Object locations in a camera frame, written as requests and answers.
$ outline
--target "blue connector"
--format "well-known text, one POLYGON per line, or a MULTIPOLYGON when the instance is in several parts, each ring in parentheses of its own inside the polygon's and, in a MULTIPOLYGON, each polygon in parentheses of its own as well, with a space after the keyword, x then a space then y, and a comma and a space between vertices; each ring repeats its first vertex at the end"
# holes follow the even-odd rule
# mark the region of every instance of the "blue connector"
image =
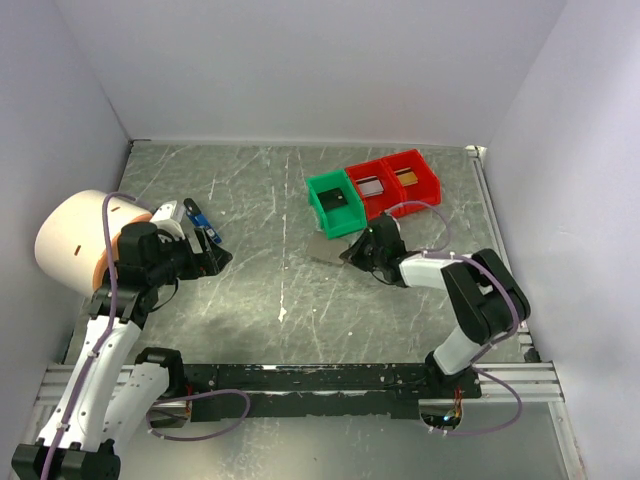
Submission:
POLYGON ((187 217, 189 217, 191 223, 193 223, 195 227, 203 227, 204 231, 207 233, 207 235, 209 235, 213 243, 222 243, 220 235, 218 235, 213 229, 213 227, 209 223, 209 220, 207 220, 207 217, 204 216, 202 210, 200 210, 196 202, 194 202, 192 198, 185 198, 183 203, 185 208, 187 209, 187 217))

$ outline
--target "purple cable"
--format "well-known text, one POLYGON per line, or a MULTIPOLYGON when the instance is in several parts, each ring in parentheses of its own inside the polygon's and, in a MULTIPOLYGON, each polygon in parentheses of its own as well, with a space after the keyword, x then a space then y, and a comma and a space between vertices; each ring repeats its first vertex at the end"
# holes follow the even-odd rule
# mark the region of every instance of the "purple cable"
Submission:
MULTIPOLYGON (((127 200, 135 201, 135 197, 131 195, 127 195, 125 193, 112 192, 107 194, 104 197, 102 202, 102 229, 104 232, 104 244, 105 249, 107 251, 107 266, 109 268, 109 278, 111 280, 111 306, 109 308, 109 323, 107 324, 107 328, 105 328, 104 333, 98 338, 98 341, 93 346, 91 351, 97 355, 100 352, 100 349, 111 335, 113 331, 113 325, 116 319, 116 306, 118 302, 118 281, 116 279, 116 265, 113 259, 113 248, 111 246, 111 234, 109 233, 109 200, 114 197, 120 197, 127 200)), ((69 396, 69 402, 67 402, 67 406, 64 409, 64 413, 62 414, 62 419, 60 423, 65 425, 69 422, 71 418, 71 414, 73 413, 73 409, 76 407, 78 403, 78 399, 80 397, 80 392, 82 392, 82 387, 87 379, 87 375, 89 374, 89 370, 91 369, 91 365, 93 364, 93 360, 95 356, 87 356, 80 369, 80 373, 78 374, 78 378, 76 379, 76 383, 73 385, 73 389, 71 390, 71 395, 69 396)), ((65 427, 61 426, 58 428, 55 436, 53 437, 53 441, 51 442, 51 446, 49 447, 49 451, 47 452, 47 456, 45 457, 44 465, 42 467, 42 473, 40 474, 40 480, 48 480, 49 472, 51 470, 51 463, 53 461, 53 456, 55 454, 56 449, 60 445, 62 441, 62 437, 64 436, 65 427)))
MULTIPOLYGON (((493 287, 498 291, 498 293, 500 293, 500 295, 502 296, 502 298, 504 298, 504 301, 507 304, 507 307, 509 308, 509 312, 511 312, 511 318, 513 319, 512 324, 511 324, 511 329, 505 334, 502 335, 501 337, 498 337, 495 341, 489 343, 485 348, 483 348, 478 354, 476 354, 476 356, 474 356, 470 363, 474 363, 476 361, 478 361, 485 353, 487 353, 494 345, 497 345, 500 342, 504 342, 505 340, 507 340, 508 338, 511 338, 512 336, 514 336, 516 334, 516 332, 518 331, 518 326, 520 325, 520 320, 518 317, 518 310, 516 309, 515 304, 513 303, 513 300, 511 300, 511 297, 509 296, 509 294, 507 293, 507 290, 502 286, 502 284, 498 281, 498 279, 493 276, 493 274, 484 267, 484 265, 482 265, 481 263, 475 261, 472 258, 469 257, 465 257, 464 255, 456 255, 454 253, 450 253, 450 254, 446 254, 446 253, 430 253, 430 252, 422 252, 422 256, 424 258, 435 258, 435 259, 440 259, 440 260, 447 260, 447 259, 453 259, 453 260, 459 260, 462 262, 466 262, 469 265, 475 267, 476 269, 478 269, 478 271, 480 273, 482 273, 482 275, 484 275, 485 277, 487 277, 487 279, 491 282, 491 284, 493 285, 493 287)), ((508 385, 506 382, 500 380, 499 378, 494 377, 493 375, 480 370, 477 367, 471 367, 473 369, 474 372, 478 373, 479 375, 482 375, 484 377, 487 377, 490 380, 493 380, 494 382, 496 382, 499 385, 502 385, 504 388, 506 388, 507 390, 509 390, 509 392, 511 392, 514 396, 514 398, 516 399, 516 402, 518 403, 518 410, 516 411, 516 414, 513 416, 513 418, 505 423, 503 423, 502 425, 498 425, 495 427, 490 427, 490 428, 485 428, 482 430, 474 430, 472 432, 448 432, 446 430, 440 429, 440 428, 435 428, 434 430, 438 430, 440 432, 443 432, 445 435, 447 436, 453 436, 453 437, 473 437, 476 435, 485 435, 488 433, 494 433, 494 432, 498 432, 500 430, 504 430, 507 427, 510 427, 511 425, 513 425, 514 423, 516 423, 520 417, 522 416, 522 399, 520 398, 520 396, 518 395, 518 393, 510 386, 508 385)))
POLYGON ((171 402, 188 402, 192 400, 200 400, 203 398, 215 397, 217 395, 240 395, 242 398, 244 398, 244 401, 245 401, 244 412, 242 412, 242 415, 240 416, 240 418, 238 418, 237 421, 235 421, 233 424, 231 424, 227 428, 223 428, 222 430, 218 430, 217 432, 210 433, 208 435, 202 435, 200 437, 186 437, 186 438, 173 437, 171 435, 163 435, 162 433, 155 430, 151 426, 151 414, 147 413, 146 420, 147 420, 147 427, 149 427, 149 433, 155 437, 161 438, 163 440, 170 440, 172 442, 201 442, 202 440, 210 440, 212 438, 219 437, 221 435, 224 435, 225 433, 230 432, 231 430, 237 428, 244 421, 244 419, 247 418, 247 415, 249 414, 249 409, 251 408, 251 400, 249 399, 249 395, 247 395, 242 390, 237 390, 235 388, 228 388, 224 390, 214 390, 212 392, 198 393, 195 395, 189 395, 187 397, 159 400, 155 402, 154 405, 164 405, 165 403, 171 403, 171 402))
POLYGON ((393 212, 394 210, 397 210, 398 208, 402 208, 405 205, 421 205, 423 207, 427 207, 428 209, 430 209, 433 213, 435 213, 436 215, 438 215, 438 217, 440 217, 440 220, 442 220, 442 222, 444 223, 444 228, 447 232, 447 241, 444 243, 444 245, 438 247, 438 248, 427 248, 426 251, 431 253, 431 252, 439 252, 441 250, 444 250, 445 248, 447 248, 447 246, 449 246, 449 244, 451 243, 451 225, 449 224, 449 221, 444 217, 444 215, 442 214, 442 212, 440 212, 439 209, 437 209, 436 207, 434 207, 433 205, 427 203, 427 202, 423 202, 422 200, 407 200, 406 202, 400 202, 395 204, 393 207, 388 208, 387 210, 385 210, 385 213, 387 214, 391 214, 391 212, 393 212))

